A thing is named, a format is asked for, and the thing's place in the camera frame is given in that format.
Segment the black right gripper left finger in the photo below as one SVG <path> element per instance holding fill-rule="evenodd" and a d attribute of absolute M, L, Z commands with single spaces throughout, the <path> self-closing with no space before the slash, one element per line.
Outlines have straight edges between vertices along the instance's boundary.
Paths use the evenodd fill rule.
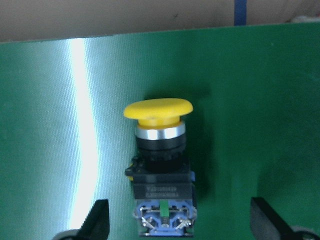
<path fill-rule="evenodd" d="M 79 229 L 57 233 L 54 240 L 107 240 L 110 234 L 108 199 L 98 199 L 93 204 Z"/>

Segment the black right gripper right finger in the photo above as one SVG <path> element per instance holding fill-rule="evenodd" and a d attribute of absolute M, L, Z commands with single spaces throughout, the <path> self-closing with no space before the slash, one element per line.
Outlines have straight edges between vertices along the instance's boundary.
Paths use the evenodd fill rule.
<path fill-rule="evenodd" d="M 250 200 L 250 230 L 256 240 L 314 240 L 316 234 L 290 227 L 262 197 Z"/>

